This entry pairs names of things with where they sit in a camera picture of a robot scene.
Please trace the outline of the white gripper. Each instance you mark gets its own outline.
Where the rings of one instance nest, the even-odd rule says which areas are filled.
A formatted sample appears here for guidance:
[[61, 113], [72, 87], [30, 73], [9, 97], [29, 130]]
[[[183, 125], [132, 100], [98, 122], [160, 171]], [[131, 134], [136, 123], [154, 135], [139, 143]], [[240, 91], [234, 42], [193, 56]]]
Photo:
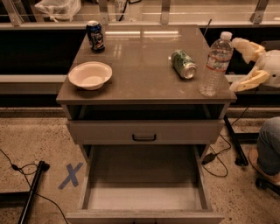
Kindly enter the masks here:
[[247, 64], [250, 61], [257, 61], [256, 65], [260, 70], [252, 69], [248, 75], [234, 81], [229, 88], [230, 91], [241, 92], [256, 88], [262, 83], [264, 86], [280, 88], [279, 50], [265, 52], [263, 46], [245, 38], [234, 38], [232, 40], [232, 45], [233, 48], [241, 54]]

